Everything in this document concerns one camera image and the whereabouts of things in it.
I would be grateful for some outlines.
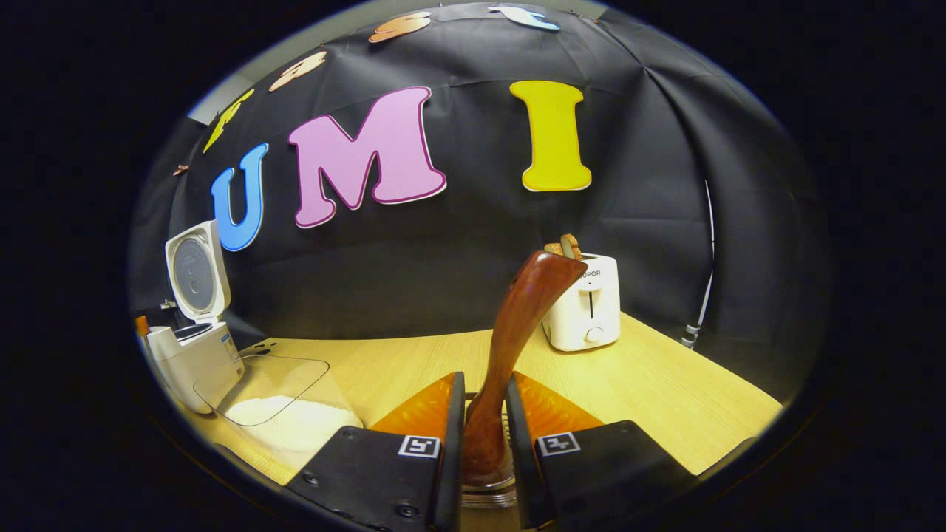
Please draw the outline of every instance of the light wood tabletop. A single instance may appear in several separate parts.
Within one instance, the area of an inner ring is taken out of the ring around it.
[[[630,419],[689,472],[699,474],[745,439],[759,434],[781,405],[762,390],[679,342],[622,313],[621,337],[610,346],[566,353],[537,328],[516,371],[542,382],[604,423]],[[463,371],[467,392],[485,377],[491,330],[380,340],[270,338],[270,355],[327,361],[330,373],[365,427],[433,381]],[[241,355],[252,355],[250,347]],[[210,442],[285,485],[296,470],[225,419],[184,417]],[[513,508],[464,508],[466,529],[518,530]]]

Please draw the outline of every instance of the toaster knob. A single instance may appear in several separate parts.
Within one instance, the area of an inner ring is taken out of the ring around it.
[[[604,329],[600,327],[592,327],[585,333],[585,340],[587,342],[599,342],[601,341],[601,336],[604,334]]]

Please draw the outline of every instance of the toaster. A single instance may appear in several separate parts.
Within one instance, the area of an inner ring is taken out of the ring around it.
[[[561,351],[580,351],[615,342],[621,335],[618,262],[582,253],[584,275],[552,305],[542,319],[549,343]]]
[[[199,223],[165,244],[167,273],[178,309],[194,325],[152,327],[150,354],[167,387],[185,407],[210,414],[243,375],[237,346],[220,315],[230,284],[217,221]]]

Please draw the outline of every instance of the letter m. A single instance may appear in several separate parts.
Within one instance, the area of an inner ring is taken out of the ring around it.
[[[345,206],[361,207],[368,173],[377,159],[380,204],[403,204],[433,196],[447,187],[447,177],[433,167],[424,136],[421,110],[430,98],[427,87],[409,87],[378,98],[352,137],[329,115],[317,116],[289,134],[299,156],[300,206],[296,224],[314,227],[335,216],[323,179]]]

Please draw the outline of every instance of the wooden handle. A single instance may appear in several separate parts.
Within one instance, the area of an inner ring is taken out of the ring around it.
[[[466,409],[464,483],[484,486],[512,474],[502,433],[502,399],[519,353],[555,301],[587,270],[587,264],[536,251],[519,268],[506,293],[489,345],[486,379]]]

